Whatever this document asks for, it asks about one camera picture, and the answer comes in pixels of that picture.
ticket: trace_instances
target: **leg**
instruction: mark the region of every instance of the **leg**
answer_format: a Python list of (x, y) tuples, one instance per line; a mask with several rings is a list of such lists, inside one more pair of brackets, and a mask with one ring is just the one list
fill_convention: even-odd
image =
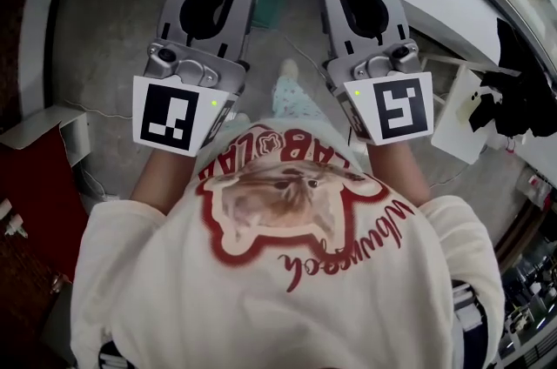
[(326, 115), (298, 85), (298, 66), (286, 59), (272, 92), (272, 112), (276, 118), (311, 118), (330, 123)]

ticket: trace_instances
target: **person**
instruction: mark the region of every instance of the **person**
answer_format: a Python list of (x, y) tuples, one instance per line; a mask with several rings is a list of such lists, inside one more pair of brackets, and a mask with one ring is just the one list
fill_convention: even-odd
[[(273, 118), (238, 116), (197, 160), (153, 151), (131, 200), (94, 207), (71, 301), (80, 368), (492, 360), (504, 297), (484, 225), (431, 199), (407, 143), (368, 145), (362, 172), (298, 74), (282, 64)], [(463, 283), (484, 337), (465, 365)]]

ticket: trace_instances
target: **concrete floor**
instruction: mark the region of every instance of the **concrete floor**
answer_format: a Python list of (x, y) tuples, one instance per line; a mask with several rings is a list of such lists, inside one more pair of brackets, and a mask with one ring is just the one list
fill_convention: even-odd
[[(146, 47), (155, 35), (164, 1), (60, 0), (52, 55), (55, 103), (64, 104), (67, 100), (107, 114), (130, 116), (132, 77), (143, 74)], [(321, 33), (317, 0), (284, 0), (278, 31), (252, 31), (245, 55), (252, 68), (238, 110), (247, 113), (252, 121), (268, 116), (271, 87), (279, 65), (284, 58), (293, 57), (299, 64), (301, 86), (347, 138), (349, 125), (344, 113), (318, 73), (285, 36), (317, 64), (326, 60), (327, 41)], [(420, 51), (446, 54), (418, 34), (413, 37)], [(434, 92), (437, 95), (448, 92), (455, 70), (432, 72)], [(107, 193), (129, 197), (150, 149), (133, 143), (131, 121), (96, 113), (90, 113), (88, 118), (92, 153), (83, 167), (102, 183)], [(464, 170), (451, 183), (435, 186), (433, 194), (463, 197), (485, 223), (496, 244), (526, 200), (514, 189), (524, 162), (505, 151), (488, 149), (476, 164), (466, 167), (457, 158), (431, 146), (429, 138), (411, 143), (430, 184), (445, 182)], [(88, 182), (100, 191), (90, 179)]]

